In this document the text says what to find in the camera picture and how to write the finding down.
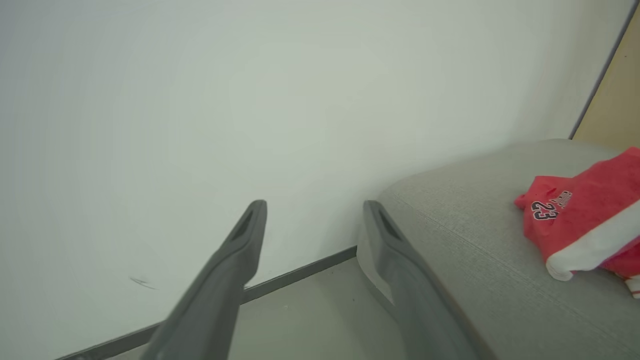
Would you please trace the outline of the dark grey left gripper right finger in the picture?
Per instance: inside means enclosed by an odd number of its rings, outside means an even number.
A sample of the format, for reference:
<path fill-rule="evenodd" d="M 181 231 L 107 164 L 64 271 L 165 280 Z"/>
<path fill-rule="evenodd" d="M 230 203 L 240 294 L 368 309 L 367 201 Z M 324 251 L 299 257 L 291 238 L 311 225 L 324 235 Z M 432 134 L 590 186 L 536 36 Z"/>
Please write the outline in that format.
<path fill-rule="evenodd" d="M 377 274 L 389 285 L 409 360 L 478 360 L 473 324 L 410 244 L 382 203 L 363 203 Z"/>

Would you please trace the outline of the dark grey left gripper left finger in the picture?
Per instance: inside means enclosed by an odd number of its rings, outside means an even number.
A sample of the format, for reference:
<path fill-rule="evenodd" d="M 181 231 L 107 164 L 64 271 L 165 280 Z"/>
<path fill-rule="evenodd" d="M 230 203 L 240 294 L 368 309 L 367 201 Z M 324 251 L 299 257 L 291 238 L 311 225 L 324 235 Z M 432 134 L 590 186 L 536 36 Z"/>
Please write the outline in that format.
<path fill-rule="evenodd" d="M 142 354 L 143 360 L 226 360 L 245 287 L 257 273 L 268 206 L 255 200 Z"/>

